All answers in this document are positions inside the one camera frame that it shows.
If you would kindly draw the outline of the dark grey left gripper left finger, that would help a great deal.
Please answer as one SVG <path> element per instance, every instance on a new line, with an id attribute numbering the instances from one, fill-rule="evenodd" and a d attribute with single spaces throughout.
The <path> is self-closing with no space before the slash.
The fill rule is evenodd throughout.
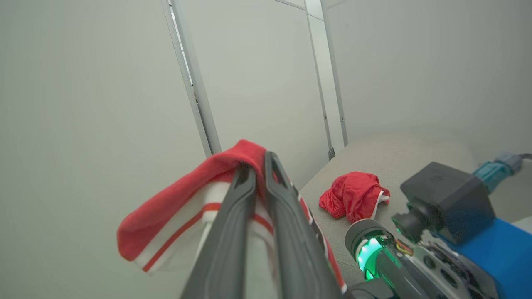
<path id="1" fill-rule="evenodd" d="M 241 164 L 211 225 L 183 299 L 242 299 L 248 223 L 255 209 L 256 174 Z"/>

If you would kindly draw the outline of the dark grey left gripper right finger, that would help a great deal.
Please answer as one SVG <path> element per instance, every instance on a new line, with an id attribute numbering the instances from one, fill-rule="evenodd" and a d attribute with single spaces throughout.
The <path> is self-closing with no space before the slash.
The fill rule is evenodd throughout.
<path id="1" fill-rule="evenodd" d="M 268 211 L 272 216 L 282 299 L 340 299 L 342 292 L 315 236 L 300 195 L 279 157 L 264 155 Z"/>

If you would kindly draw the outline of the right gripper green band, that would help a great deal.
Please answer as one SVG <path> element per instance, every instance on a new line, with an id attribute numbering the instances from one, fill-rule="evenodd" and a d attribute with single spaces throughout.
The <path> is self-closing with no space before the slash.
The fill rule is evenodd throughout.
<path id="1" fill-rule="evenodd" d="M 352 224 L 345 246 L 364 275 L 348 288 L 354 299 L 498 299 L 491 277 L 442 242 L 414 246 L 376 220 Z"/>

